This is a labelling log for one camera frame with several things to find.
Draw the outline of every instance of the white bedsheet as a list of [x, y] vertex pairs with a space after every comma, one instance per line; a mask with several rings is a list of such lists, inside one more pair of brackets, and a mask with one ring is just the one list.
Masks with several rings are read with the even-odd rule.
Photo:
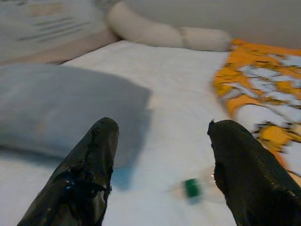
[[[65, 65], [112, 73], [153, 91], [143, 148], [112, 175], [105, 226], [234, 226], [225, 203], [191, 204], [171, 192], [214, 165], [210, 120], [228, 118], [211, 89], [227, 53], [120, 41]], [[58, 161], [0, 151], [0, 225], [15, 226]]]

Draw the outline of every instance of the clear plastic bottle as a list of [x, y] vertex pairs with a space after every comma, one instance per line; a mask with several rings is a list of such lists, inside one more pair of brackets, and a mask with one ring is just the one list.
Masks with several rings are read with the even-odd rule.
[[206, 200], [225, 203], [223, 193], [218, 189], [214, 179], [214, 167], [202, 170], [197, 178], [187, 178], [169, 190], [178, 199], [188, 199], [192, 203]]

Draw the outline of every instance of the beige cushion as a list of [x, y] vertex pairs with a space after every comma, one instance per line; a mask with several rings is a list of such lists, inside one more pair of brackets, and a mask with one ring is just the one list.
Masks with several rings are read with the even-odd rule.
[[108, 23], [122, 38], [151, 46], [183, 47], [180, 32], [167, 24], [155, 23], [134, 11], [124, 2], [112, 7]]
[[231, 47], [231, 36], [222, 30], [182, 27], [181, 31], [189, 49], [224, 52]]
[[228, 51], [231, 37], [224, 31], [206, 28], [174, 28], [153, 22], [135, 13], [125, 2], [115, 4], [108, 23], [122, 38], [150, 46], [179, 47], [193, 50]]

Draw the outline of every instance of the orange and white fabric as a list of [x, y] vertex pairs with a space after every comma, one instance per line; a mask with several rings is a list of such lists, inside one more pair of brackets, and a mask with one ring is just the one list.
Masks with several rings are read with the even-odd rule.
[[234, 40], [213, 87], [231, 117], [300, 182], [301, 49]]

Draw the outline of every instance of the gray pillow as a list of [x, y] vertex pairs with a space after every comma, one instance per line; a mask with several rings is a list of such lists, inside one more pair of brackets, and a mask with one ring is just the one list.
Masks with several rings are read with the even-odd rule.
[[147, 116], [150, 91], [114, 75], [67, 66], [0, 67], [0, 145], [65, 157], [102, 117], [120, 129], [115, 166], [123, 166]]

